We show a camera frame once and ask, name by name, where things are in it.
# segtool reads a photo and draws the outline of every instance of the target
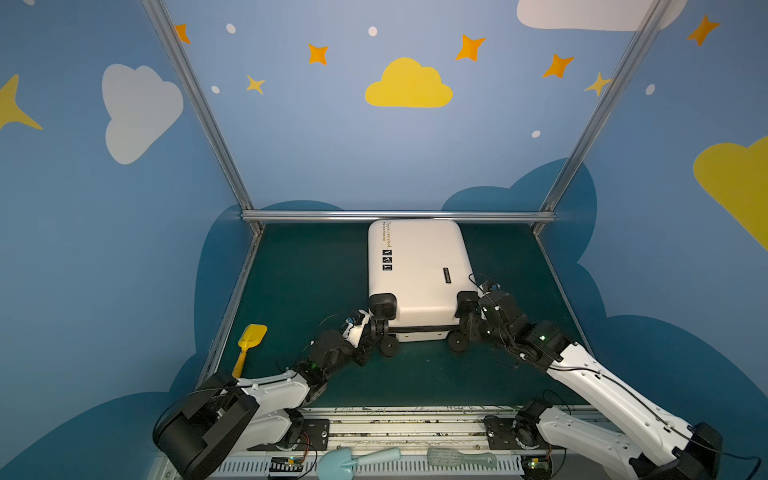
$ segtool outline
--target yellow cloud decal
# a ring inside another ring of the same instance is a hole
[[[453,91],[432,67],[412,58],[398,58],[384,69],[382,80],[366,90],[366,101],[376,107],[437,108],[448,104]]]
[[[699,184],[768,250],[768,137],[717,144],[694,162]]]

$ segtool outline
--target black suitcase wheel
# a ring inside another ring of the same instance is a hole
[[[469,347],[469,339],[461,332],[451,332],[448,335],[448,346],[454,353],[463,353]]]
[[[394,335],[387,335],[379,342],[379,351],[385,357],[397,355],[398,350],[400,350],[400,342]]]

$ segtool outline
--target yellow star decal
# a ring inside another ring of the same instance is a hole
[[[250,75],[248,75],[248,80],[250,80],[250,85],[248,85],[248,88],[246,90],[258,90],[260,94],[264,95],[264,92],[261,91],[261,84],[265,81],[255,81],[253,80]]]
[[[323,65],[328,65],[326,63],[326,50],[328,50],[328,47],[316,47],[314,45],[310,45],[310,63],[322,63]]]
[[[696,43],[701,46],[701,44],[704,43],[704,39],[707,38],[707,35],[709,35],[711,31],[719,26],[719,23],[710,22],[710,20],[705,15],[699,24],[699,28],[694,30],[694,33],[690,34],[686,40],[695,40]]]
[[[573,61],[575,57],[570,58],[560,58],[557,55],[552,57],[552,66],[549,68],[549,70],[544,73],[545,77],[548,77],[549,75],[557,75],[560,78],[563,78],[563,74],[565,73],[565,67],[568,66],[569,63]]]
[[[603,77],[602,77],[602,75],[600,75],[600,72],[598,72],[598,79],[597,79],[597,80],[595,80],[595,81],[594,81],[594,83],[593,83],[592,85],[590,85],[589,87],[586,87],[586,88],[584,89],[584,91],[588,91],[588,90],[594,90],[594,91],[595,91],[595,93],[597,93],[597,94],[598,94],[598,97],[599,97],[599,96],[600,96],[600,94],[601,94],[601,93],[603,93],[603,87],[604,87],[605,85],[607,85],[607,84],[608,84],[608,83],[609,83],[611,80],[613,80],[613,79],[612,79],[612,78],[609,78],[609,79],[607,79],[607,80],[603,80]]]
[[[32,120],[29,115],[24,113],[16,104],[16,90],[18,89],[18,75],[14,75],[8,80],[3,88],[0,88],[0,128],[17,121],[20,124],[42,130],[43,127]]]
[[[181,25],[174,25],[176,28],[176,33],[179,35],[179,40],[183,41],[184,43],[191,44],[190,38],[187,37],[187,24],[183,23]]]
[[[469,58],[472,61],[477,61],[478,48],[480,48],[480,45],[482,45],[482,42],[484,41],[484,38],[480,38],[479,40],[472,40],[470,37],[464,35],[464,45],[462,46],[462,50],[456,56],[456,60]]]

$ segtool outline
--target black cable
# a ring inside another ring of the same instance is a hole
[[[324,319],[323,319],[323,321],[322,321],[322,322],[320,322],[320,323],[318,323],[318,324],[317,324],[317,326],[315,327],[315,331],[314,331],[314,333],[312,334],[312,339],[310,340],[310,342],[309,342],[309,343],[307,343],[307,344],[304,346],[304,348],[302,348],[302,349],[301,349],[301,352],[299,352],[299,355],[297,355],[296,357],[301,357],[301,355],[304,353],[304,350],[306,350],[308,347],[310,347],[311,345],[313,345],[313,344],[315,343],[315,341],[317,341],[317,331],[318,331],[318,330],[320,330],[320,327],[321,327],[321,326],[322,326],[322,325],[323,325],[323,324],[326,322],[326,320],[328,320],[328,319],[330,319],[330,318],[333,318],[334,316],[337,316],[337,315],[340,315],[340,314],[339,314],[339,313],[334,313],[333,315],[328,315],[326,318],[324,318]],[[279,359],[275,360],[275,366],[277,367],[277,371],[278,371],[278,372],[280,372],[280,373],[283,373],[283,372],[285,372],[286,370],[288,370],[288,369],[284,369],[282,366],[280,366],[280,360],[282,360],[282,359],[285,359],[285,358],[286,358],[286,357],[281,357],[281,358],[279,358]]]
[[[675,432],[675,433],[677,433],[679,436],[683,437],[683,438],[684,438],[684,439],[686,439],[688,442],[691,442],[691,443],[693,443],[694,445],[698,445],[698,446],[700,446],[702,449],[706,449],[706,450],[709,450],[710,452],[715,452],[715,453],[719,453],[719,454],[721,454],[721,455],[725,455],[726,457],[731,457],[731,458],[738,458],[739,460],[757,460],[757,463],[755,464],[755,467],[752,469],[752,472],[751,472],[751,473],[750,473],[750,474],[749,474],[749,475],[748,475],[748,476],[745,478],[745,480],[751,480],[751,478],[752,478],[752,477],[754,477],[754,476],[755,476],[755,474],[757,473],[757,470],[760,468],[760,465],[762,465],[762,464],[763,464],[763,459],[762,459],[761,457],[758,457],[758,456],[756,456],[756,455],[748,455],[748,456],[742,456],[742,455],[736,455],[735,453],[724,452],[724,451],[722,451],[722,450],[713,449],[712,447],[710,447],[710,446],[707,446],[707,445],[702,445],[702,444],[700,444],[699,442],[697,442],[696,440],[693,440],[692,438],[686,437],[686,436],[685,436],[685,435],[683,435],[682,433],[678,432],[678,431],[677,431],[677,429],[675,429],[675,428],[674,428],[672,425],[670,425],[669,423],[667,423],[667,421],[666,421],[666,420],[662,419],[662,418],[661,418],[661,417],[660,417],[660,416],[659,416],[659,415],[658,415],[658,414],[657,414],[657,413],[656,413],[656,412],[655,412],[655,411],[654,411],[654,410],[653,410],[651,407],[649,407],[649,406],[648,406],[648,405],[646,405],[646,404],[645,404],[645,403],[644,403],[642,400],[640,400],[640,399],[639,399],[639,398],[638,398],[638,397],[637,397],[637,396],[636,396],[634,393],[632,393],[632,391],[630,391],[630,390],[629,390],[629,389],[628,389],[626,386],[622,385],[622,384],[621,384],[619,381],[617,381],[617,380],[615,380],[615,379],[612,379],[612,378],[611,378],[611,377],[609,377],[609,376],[605,376],[605,375],[603,375],[602,373],[598,372],[597,370],[588,369],[588,368],[584,368],[584,367],[572,367],[572,368],[567,368],[567,369],[559,369],[559,368],[556,368],[556,367],[550,366],[549,368],[550,368],[550,369],[553,369],[553,370],[555,370],[555,371],[557,371],[557,372],[575,372],[575,371],[578,371],[578,370],[584,370],[584,371],[586,371],[586,372],[592,372],[592,373],[594,373],[595,375],[597,375],[598,377],[600,377],[600,378],[603,378],[603,379],[606,379],[606,380],[609,380],[609,381],[611,381],[611,382],[615,383],[616,385],[620,386],[620,387],[621,387],[621,388],[622,388],[622,389],[623,389],[623,390],[624,390],[626,393],[629,393],[629,394],[630,394],[630,396],[631,396],[633,399],[635,399],[635,401],[637,401],[637,403],[641,404],[641,405],[642,405],[642,406],[643,406],[643,407],[644,407],[644,408],[645,408],[645,409],[646,409],[648,412],[650,412],[650,413],[651,413],[651,414],[652,414],[652,415],[653,415],[653,416],[656,418],[656,420],[658,420],[659,422],[663,423],[663,424],[664,424],[664,425],[665,425],[667,428],[669,428],[669,430],[671,430],[672,432]]]
[[[314,445],[312,445],[312,443],[310,443],[310,442],[297,442],[296,444],[294,444],[294,446],[296,446],[296,445],[306,445],[306,446],[310,447],[312,450],[314,450],[314,451],[315,451],[315,460],[312,462],[312,466],[311,466],[311,467],[309,467],[309,468],[306,470],[306,472],[304,472],[303,474],[301,474],[301,475],[299,475],[298,477],[295,477],[295,478],[293,478],[293,477],[290,477],[290,478],[291,478],[291,480],[299,480],[299,478],[302,478],[304,475],[307,475],[307,474],[309,474],[309,473],[310,473],[312,470],[314,470],[314,468],[315,468],[315,465],[317,465],[317,449],[315,448],[315,446],[314,446]]]
[[[547,397],[544,395],[546,392],[551,392],[551,393],[554,393],[554,394],[555,394],[555,395],[558,397],[558,399],[560,400],[560,405],[565,405],[565,408],[566,408],[566,409],[568,409],[568,414],[569,414],[569,415],[573,415],[573,413],[571,412],[571,406],[570,406],[570,405],[568,405],[567,403],[565,403],[565,401],[563,400],[563,397],[561,397],[559,393],[557,393],[557,392],[555,392],[554,390],[551,390],[551,389],[544,389],[544,390],[541,392],[541,397],[542,397],[542,398],[543,398],[545,401],[546,401],[546,399],[547,399]]]
[[[563,449],[563,462],[558,467],[558,470],[552,474],[552,476],[549,478],[549,480],[552,480],[554,477],[560,473],[560,471],[563,469],[563,465],[565,465],[565,456],[568,454],[568,449]]]
[[[470,281],[470,282],[472,282],[472,283],[473,283],[473,284],[474,284],[476,287],[478,287],[478,288],[480,288],[480,286],[477,284],[477,282],[475,282],[475,281],[474,281],[472,278],[470,278],[470,277],[472,277],[473,275],[475,275],[475,276],[477,276],[477,275],[483,275],[483,276],[484,276],[484,277],[485,277],[487,280],[491,280],[491,281],[492,281],[494,284],[496,284],[496,285],[499,285],[499,283],[498,283],[496,280],[493,280],[493,279],[492,279],[490,276],[488,276],[488,275],[485,275],[484,273],[480,273],[480,272],[478,272],[478,273],[475,273],[475,272],[472,272],[472,273],[470,273],[470,274],[467,276],[467,278],[469,278],[469,281]]]

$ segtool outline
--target light blue toy shovel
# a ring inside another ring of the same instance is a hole
[[[323,455],[317,465],[317,478],[319,480],[352,480],[352,469],[357,465],[394,462],[395,460],[400,460],[400,449],[397,447],[357,458],[352,458],[352,450],[345,447]]]

